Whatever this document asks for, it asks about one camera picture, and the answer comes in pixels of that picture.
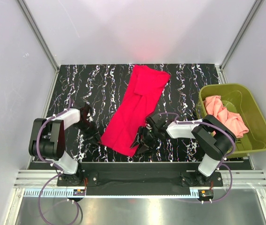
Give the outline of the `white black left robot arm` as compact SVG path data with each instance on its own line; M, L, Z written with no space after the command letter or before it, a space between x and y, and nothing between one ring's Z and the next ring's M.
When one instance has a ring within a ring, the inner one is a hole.
M33 122L29 143L29 154L49 163L60 173L62 180L74 186L87 184L88 178L80 163L66 152L65 131L76 127L83 134L83 140L99 145L100 134L91 119L91 107L69 107L49 118L37 118Z

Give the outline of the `red t shirt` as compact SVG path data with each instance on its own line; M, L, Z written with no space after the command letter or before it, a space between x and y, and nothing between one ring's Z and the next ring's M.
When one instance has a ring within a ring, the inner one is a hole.
M132 146L138 128L145 126L145 118L155 111L170 74L147 66L135 65L120 107L111 118L101 144L132 157L137 146Z

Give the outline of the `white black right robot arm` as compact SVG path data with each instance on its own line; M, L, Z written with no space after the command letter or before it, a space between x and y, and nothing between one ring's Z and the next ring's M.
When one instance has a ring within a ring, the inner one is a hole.
M193 121L178 121L162 117L162 113L148 116L145 126L137 130L130 148L137 147L137 153L149 152L156 147L158 139L195 139L204 151L198 169L190 175L182 177L189 187L206 186L212 183L213 174L224 161L229 150L235 148L237 137L223 123L212 115Z

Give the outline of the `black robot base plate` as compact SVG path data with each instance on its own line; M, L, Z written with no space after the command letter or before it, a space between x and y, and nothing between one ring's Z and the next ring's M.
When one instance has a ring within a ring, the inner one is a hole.
M189 187L184 175L198 169L197 162L155 163L81 163L88 178L88 196L145 196L186 195ZM223 181L220 172L214 172L212 183L192 188L220 188Z

